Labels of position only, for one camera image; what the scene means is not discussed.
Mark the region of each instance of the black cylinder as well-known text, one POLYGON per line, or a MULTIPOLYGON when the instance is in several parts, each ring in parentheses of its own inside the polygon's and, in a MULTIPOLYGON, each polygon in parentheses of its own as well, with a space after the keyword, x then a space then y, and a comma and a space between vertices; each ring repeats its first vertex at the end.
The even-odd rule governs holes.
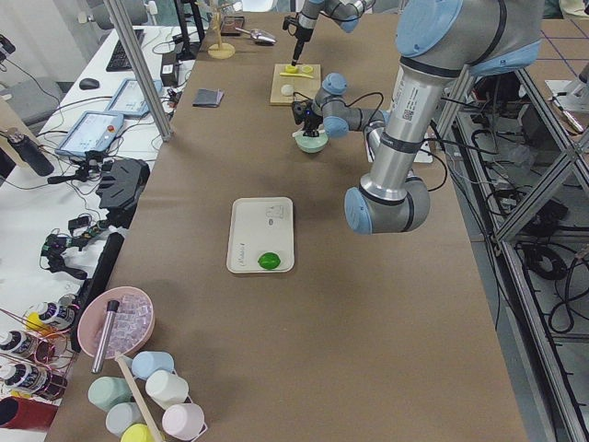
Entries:
POLYGON ((8 137, 8 143, 37 175, 45 177, 54 171, 53 164, 26 135, 21 133, 12 134, 8 137))

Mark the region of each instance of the pink bowl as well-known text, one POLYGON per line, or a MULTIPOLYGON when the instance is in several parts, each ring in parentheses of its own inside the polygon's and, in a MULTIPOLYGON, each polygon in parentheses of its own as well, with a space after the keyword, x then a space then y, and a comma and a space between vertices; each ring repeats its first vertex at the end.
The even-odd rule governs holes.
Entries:
POLYGON ((89 356, 94 357, 98 346, 98 339, 102 332, 104 319, 107 315, 107 304, 112 299, 121 302, 117 315, 115 316, 112 335, 110 336, 109 350, 106 358, 114 357, 113 343, 121 343, 116 350, 124 355, 138 351, 150 338, 156 325, 154 305, 149 296, 136 287, 115 287, 97 297, 86 308, 77 327, 77 340, 89 356), (134 336, 121 337, 121 333, 133 332, 134 336))

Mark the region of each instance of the white table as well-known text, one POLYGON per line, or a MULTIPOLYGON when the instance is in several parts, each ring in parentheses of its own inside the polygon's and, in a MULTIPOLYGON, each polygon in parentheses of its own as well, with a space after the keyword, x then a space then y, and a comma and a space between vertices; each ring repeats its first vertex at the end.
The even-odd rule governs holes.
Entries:
MULTIPOLYGON (((144 32, 144 57, 152 77, 158 79, 161 55, 154 53, 153 50, 172 50, 173 45, 159 43, 170 41, 172 35, 179 34, 179 28, 145 27, 144 32)), ((64 97, 61 106, 93 97, 112 96, 123 79, 133 77, 133 71, 105 70, 117 39, 114 30, 64 97), (92 90, 80 89, 79 80, 86 77, 96 78, 100 82, 100 87, 92 90)), ((181 64, 180 85, 188 78, 193 65, 193 61, 181 64)), ((166 96, 166 90, 165 87, 162 97, 166 96)), ((45 124, 43 132, 67 131, 74 126, 84 111, 103 111, 108 102, 108 99, 96 99, 65 107, 53 114, 45 124)), ((167 104, 164 104, 164 107, 165 111, 172 111, 167 104)), ((117 155, 140 158, 151 165, 157 157, 162 141, 151 115, 139 122, 141 125, 124 133, 124 140, 117 155)), ((136 123, 136 119, 126 119, 124 128, 136 123)), ((64 136, 65 134, 49 133, 41 136, 39 141, 52 147, 64 136)), ((60 166, 56 159, 52 163, 55 166, 53 175, 61 174, 61 168, 66 175, 75 171, 75 168, 68 168, 64 163, 60 166)), ((7 181, 22 188, 35 188, 47 182, 46 178, 37 176, 31 169, 19 167, 12 171, 7 181)), ((67 273, 50 273, 40 267, 41 246, 52 230, 59 228, 61 232, 68 233, 67 221, 83 213, 92 214, 94 222, 106 214, 106 211, 98 209, 99 198, 94 194, 98 179, 86 183, 73 181, 73 184, 78 191, 67 183, 46 185, 27 191, 17 189, 8 183, 0 186, 0 308, 20 316, 40 302, 56 301, 68 293, 75 294, 82 285, 83 281, 75 280, 67 273)), ((91 277, 107 235, 105 232, 91 241, 82 252, 68 250, 64 255, 66 264, 85 270, 88 277, 91 277)), ((0 331, 9 330, 22 330, 22 326, 0 312, 0 331)), ((0 440, 35 442, 43 438, 43 433, 0 429, 0 440)))

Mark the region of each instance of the computer mouse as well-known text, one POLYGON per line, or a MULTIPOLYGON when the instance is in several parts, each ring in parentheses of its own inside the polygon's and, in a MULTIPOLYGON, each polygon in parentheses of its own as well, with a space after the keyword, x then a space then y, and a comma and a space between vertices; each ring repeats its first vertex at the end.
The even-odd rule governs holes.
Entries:
POLYGON ((100 82, 96 78, 82 78, 79 86, 82 90, 98 89, 100 87, 100 82))

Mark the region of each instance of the keyboard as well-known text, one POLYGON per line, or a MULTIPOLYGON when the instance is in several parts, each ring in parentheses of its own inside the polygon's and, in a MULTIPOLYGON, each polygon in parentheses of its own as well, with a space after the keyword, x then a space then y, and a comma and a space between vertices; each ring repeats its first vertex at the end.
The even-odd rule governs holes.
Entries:
MULTIPOLYGON (((144 36, 143 29, 135 29, 135 37, 137 37, 140 46, 144 41, 144 36)), ((122 43, 121 41, 117 41, 107 64, 107 72, 130 71, 131 69, 131 62, 129 62, 129 58, 122 48, 122 43)))

